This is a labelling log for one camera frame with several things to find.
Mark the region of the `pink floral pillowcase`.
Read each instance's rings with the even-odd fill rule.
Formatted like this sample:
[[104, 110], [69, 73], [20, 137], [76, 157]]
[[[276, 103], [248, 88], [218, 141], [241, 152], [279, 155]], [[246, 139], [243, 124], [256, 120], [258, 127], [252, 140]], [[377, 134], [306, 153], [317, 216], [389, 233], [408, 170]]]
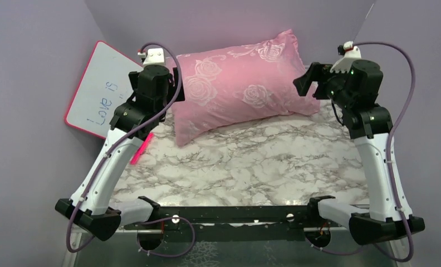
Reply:
[[306, 69], [290, 29], [255, 44], [167, 58], [166, 64], [180, 66], [183, 77], [185, 99], [171, 108], [178, 146], [222, 126], [320, 110], [315, 85], [304, 97], [293, 85]]

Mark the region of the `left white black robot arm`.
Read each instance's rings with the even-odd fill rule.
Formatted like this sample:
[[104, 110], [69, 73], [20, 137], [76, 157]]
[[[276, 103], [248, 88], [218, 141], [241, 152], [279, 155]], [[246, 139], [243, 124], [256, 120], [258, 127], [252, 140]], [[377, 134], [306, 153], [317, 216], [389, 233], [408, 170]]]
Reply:
[[131, 96], [118, 106], [110, 121], [104, 145], [80, 187], [68, 199], [59, 199], [55, 210], [101, 241], [111, 238], [132, 214], [145, 228], [159, 223], [159, 213], [142, 200], [122, 211], [110, 207], [111, 194], [133, 154], [148, 134], [165, 120], [168, 108], [184, 101], [180, 67], [169, 70], [148, 65], [128, 74]]

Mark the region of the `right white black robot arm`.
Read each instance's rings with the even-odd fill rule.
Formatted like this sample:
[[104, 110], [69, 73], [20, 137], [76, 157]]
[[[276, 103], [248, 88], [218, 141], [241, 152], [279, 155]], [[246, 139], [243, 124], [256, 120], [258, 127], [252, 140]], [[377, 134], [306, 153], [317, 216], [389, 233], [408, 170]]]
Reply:
[[306, 220], [312, 226], [326, 220], [342, 225], [360, 245], [401, 239], [425, 228], [424, 220], [413, 215], [400, 186], [390, 113], [376, 103], [382, 79], [377, 63], [353, 60], [347, 72], [333, 72], [330, 64], [314, 62], [293, 82], [300, 96], [307, 95], [316, 82], [314, 98], [330, 100], [341, 109], [340, 121], [359, 152], [370, 201], [368, 209], [361, 209], [333, 196], [313, 197]]

